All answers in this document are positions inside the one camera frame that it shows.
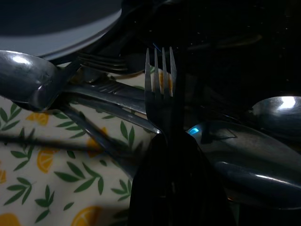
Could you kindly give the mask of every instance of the orange citrus print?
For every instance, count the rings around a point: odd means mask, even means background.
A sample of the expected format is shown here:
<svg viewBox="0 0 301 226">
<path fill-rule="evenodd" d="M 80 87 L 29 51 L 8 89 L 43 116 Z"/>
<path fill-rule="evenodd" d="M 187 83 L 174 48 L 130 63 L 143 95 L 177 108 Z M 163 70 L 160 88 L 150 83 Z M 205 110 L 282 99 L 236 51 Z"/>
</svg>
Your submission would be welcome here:
<svg viewBox="0 0 301 226">
<path fill-rule="evenodd" d="M 52 166 L 53 156 L 57 152 L 58 150 L 54 148 L 41 148 L 37 157 L 37 165 L 43 173 L 48 173 Z"/>
<path fill-rule="evenodd" d="M 21 226 L 16 215 L 5 213 L 0 215 L 0 226 Z"/>
<path fill-rule="evenodd" d="M 6 182 L 6 171 L 0 169 L 0 184 L 3 184 Z"/>
<path fill-rule="evenodd" d="M 95 226 L 102 212 L 99 206 L 91 206 L 81 210 L 73 219 L 71 226 Z"/>
<path fill-rule="evenodd" d="M 26 120 L 37 121 L 39 125 L 46 126 L 48 123 L 49 115 L 46 113 L 31 113 Z"/>
<path fill-rule="evenodd" d="M 105 127 L 103 127 L 101 129 L 101 131 L 105 135 L 108 135 L 107 129 Z M 97 152 L 93 152 L 91 150 L 88 150 L 88 155 L 89 155 L 90 158 L 94 158 L 95 156 L 97 156 L 97 155 L 99 155 L 100 153 L 103 152 L 103 148 L 98 143 L 96 143 L 92 138 L 89 138 L 89 140 L 87 141 L 87 146 L 90 147 L 90 148 L 96 148 L 96 149 L 98 149 Z"/>
<path fill-rule="evenodd" d="M 170 76 L 169 76 L 168 73 L 167 73 L 167 75 L 168 75 L 168 86 L 169 86 L 169 91 L 171 91 L 171 90 L 172 90 L 172 81 L 171 81 Z M 161 88 L 161 90 L 163 90 L 163 89 L 164 89 L 164 88 L 163 88 L 163 86 L 164 86 L 164 83 L 163 83 L 163 71 L 160 71 L 160 72 L 159 72 L 159 80 L 160 80 L 160 88 Z"/>
</svg>

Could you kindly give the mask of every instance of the spoon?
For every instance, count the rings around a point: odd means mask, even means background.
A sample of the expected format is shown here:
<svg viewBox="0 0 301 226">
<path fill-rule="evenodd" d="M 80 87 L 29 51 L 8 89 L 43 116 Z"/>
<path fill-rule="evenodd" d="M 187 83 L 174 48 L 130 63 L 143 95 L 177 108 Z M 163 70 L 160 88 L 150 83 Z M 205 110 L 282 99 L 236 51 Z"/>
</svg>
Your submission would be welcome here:
<svg viewBox="0 0 301 226">
<path fill-rule="evenodd" d="M 19 107 L 30 110 L 27 104 L 15 103 Z M 124 170 L 124 172 L 132 180 L 137 172 L 138 163 L 135 156 L 124 148 L 120 151 L 121 147 L 116 146 L 111 140 L 103 135 L 96 127 L 94 127 L 89 121 L 83 118 L 76 110 L 69 105 L 60 105 L 58 110 L 67 115 L 72 121 L 78 126 L 84 129 L 84 131 L 95 140 L 96 143 L 100 144 L 104 151 Z"/>
<path fill-rule="evenodd" d="M 249 127 L 223 121 L 187 131 L 220 175 L 228 197 L 273 209 L 301 208 L 301 155 Z"/>
<path fill-rule="evenodd" d="M 301 97 L 271 97 L 253 106 L 251 114 L 277 137 L 301 141 Z"/>
<path fill-rule="evenodd" d="M 61 73 L 55 65 L 36 56 L 0 50 L 0 67 L 0 95 L 15 102 L 27 103 L 32 111 L 45 111 L 64 91 L 145 113 L 142 100 L 101 93 L 78 85 L 66 86 L 70 78 L 64 76 L 67 74 L 65 69 Z"/>
</svg>

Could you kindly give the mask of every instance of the fork tines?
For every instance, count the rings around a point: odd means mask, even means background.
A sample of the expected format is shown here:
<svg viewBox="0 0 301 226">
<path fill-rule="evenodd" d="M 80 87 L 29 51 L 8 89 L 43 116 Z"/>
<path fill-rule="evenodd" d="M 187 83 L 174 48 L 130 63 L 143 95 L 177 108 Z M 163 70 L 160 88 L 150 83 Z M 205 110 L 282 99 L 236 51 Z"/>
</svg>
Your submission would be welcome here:
<svg viewBox="0 0 301 226">
<path fill-rule="evenodd" d="M 174 94 L 175 89 L 175 79 L 176 79 L 176 67 L 174 62 L 173 50 L 170 47 L 170 65 L 171 65 L 171 79 L 166 70 L 166 59 L 165 59 L 165 50 L 162 48 L 162 65 L 163 65 L 163 96 L 165 100 L 169 100 L 171 95 L 170 86 L 172 87 L 172 94 Z M 145 61 L 145 95 L 152 95 L 151 88 L 151 66 L 150 66 L 150 53 L 149 49 L 146 51 L 146 61 Z M 158 68 L 158 55 L 157 49 L 155 49 L 155 82 L 154 82 L 154 91 L 155 99 L 161 99 L 161 89 L 160 89 L 160 77 L 159 77 L 159 68 Z"/>
<path fill-rule="evenodd" d="M 83 67 L 93 68 L 102 72 L 121 73 L 127 71 L 127 64 L 120 57 L 99 56 L 87 53 L 78 53 Z"/>
</svg>

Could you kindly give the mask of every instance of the white plate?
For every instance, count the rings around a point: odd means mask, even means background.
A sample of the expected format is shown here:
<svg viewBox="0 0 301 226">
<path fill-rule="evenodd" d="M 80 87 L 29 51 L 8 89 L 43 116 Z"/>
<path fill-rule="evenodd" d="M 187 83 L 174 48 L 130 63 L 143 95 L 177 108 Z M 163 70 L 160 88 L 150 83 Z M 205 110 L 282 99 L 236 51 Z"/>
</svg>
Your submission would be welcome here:
<svg viewBox="0 0 301 226">
<path fill-rule="evenodd" d="M 32 0 L 4 5 L 0 49 L 46 60 L 77 51 L 101 38 L 121 15 L 121 0 Z"/>
</svg>

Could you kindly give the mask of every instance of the tablecloth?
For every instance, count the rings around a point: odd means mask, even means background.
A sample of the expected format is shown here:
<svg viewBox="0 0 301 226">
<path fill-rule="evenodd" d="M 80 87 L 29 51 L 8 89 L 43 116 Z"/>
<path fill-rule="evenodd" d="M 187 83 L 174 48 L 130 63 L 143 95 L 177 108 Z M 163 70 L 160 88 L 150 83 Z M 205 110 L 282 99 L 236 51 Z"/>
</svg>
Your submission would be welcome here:
<svg viewBox="0 0 301 226">
<path fill-rule="evenodd" d="M 119 82 L 144 86 L 144 74 Z M 82 105 L 72 105 L 108 136 L 146 149 L 143 128 Z M 0 97 L 0 132 L 98 147 L 79 152 L 0 144 L 0 226 L 121 226 L 127 220 L 131 181 L 80 127 L 62 113 L 19 108 Z"/>
</svg>

